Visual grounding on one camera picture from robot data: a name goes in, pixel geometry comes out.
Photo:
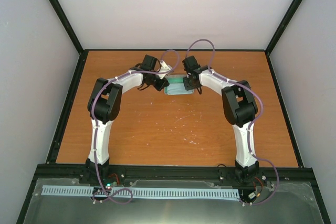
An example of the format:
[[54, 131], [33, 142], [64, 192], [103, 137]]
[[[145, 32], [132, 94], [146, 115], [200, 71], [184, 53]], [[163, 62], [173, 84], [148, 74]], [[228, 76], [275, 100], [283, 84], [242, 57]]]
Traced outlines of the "grey leather glasses case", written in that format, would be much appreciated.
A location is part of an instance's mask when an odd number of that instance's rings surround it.
[[194, 90], [186, 90], [183, 82], [185, 74], [172, 74], [166, 77], [169, 85], [164, 88], [166, 95], [185, 95], [193, 94]]

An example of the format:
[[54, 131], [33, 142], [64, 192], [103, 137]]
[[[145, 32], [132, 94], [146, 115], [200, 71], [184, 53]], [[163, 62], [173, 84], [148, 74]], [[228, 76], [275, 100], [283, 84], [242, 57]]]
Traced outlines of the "light blue cleaning cloth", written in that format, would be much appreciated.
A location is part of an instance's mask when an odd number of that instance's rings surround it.
[[166, 88], [167, 95], [182, 95], [182, 94], [192, 94], [193, 90], [186, 90], [184, 84], [182, 83], [170, 83]]

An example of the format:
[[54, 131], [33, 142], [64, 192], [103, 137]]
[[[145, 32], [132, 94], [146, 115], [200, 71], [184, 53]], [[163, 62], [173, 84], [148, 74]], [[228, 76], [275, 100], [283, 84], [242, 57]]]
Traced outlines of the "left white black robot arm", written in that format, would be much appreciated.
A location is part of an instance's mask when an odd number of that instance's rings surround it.
[[86, 168], [97, 183], [109, 177], [109, 139], [112, 124], [120, 112], [122, 95], [143, 85], [153, 86], [157, 91], [169, 86], [167, 76], [174, 71], [163, 59], [145, 55], [143, 61], [126, 73], [112, 79], [96, 80], [88, 101], [92, 123], [91, 149]]

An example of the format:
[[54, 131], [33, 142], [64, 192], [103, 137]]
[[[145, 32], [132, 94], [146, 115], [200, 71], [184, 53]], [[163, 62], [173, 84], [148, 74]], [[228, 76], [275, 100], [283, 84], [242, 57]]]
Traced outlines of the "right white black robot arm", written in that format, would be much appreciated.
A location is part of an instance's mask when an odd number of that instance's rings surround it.
[[217, 73], [209, 66], [198, 64], [194, 56], [183, 61], [187, 76], [183, 78], [186, 90], [207, 87], [222, 97], [224, 116], [233, 126], [236, 142], [235, 177], [245, 183], [259, 171], [254, 147], [254, 122], [258, 107], [247, 81], [235, 81]]

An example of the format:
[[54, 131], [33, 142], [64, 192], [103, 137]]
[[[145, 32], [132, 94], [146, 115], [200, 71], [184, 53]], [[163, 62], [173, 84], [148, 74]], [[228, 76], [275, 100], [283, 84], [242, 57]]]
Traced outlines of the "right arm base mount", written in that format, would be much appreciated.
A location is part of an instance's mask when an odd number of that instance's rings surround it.
[[250, 186], [254, 182], [261, 186], [266, 184], [265, 180], [261, 178], [262, 174], [260, 173], [259, 165], [241, 168], [228, 167], [224, 164], [219, 164], [216, 168], [218, 171], [219, 180], [222, 182], [235, 183], [242, 186]]

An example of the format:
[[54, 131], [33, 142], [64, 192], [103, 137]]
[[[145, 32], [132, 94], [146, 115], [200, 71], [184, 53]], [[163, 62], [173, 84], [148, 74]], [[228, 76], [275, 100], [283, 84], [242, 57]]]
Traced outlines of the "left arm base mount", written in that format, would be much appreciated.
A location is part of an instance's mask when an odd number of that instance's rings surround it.
[[[123, 166], [115, 166], [115, 165], [109, 165], [108, 167], [105, 167], [99, 169], [99, 176], [104, 185], [112, 184], [116, 182], [118, 185], [123, 185], [126, 175], [126, 168]], [[91, 184], [91, 185], [97, 185], [98, 177], [95, 167], [90, 168], [84, 168], [80, 172], [79, 182], [82, 184]]]

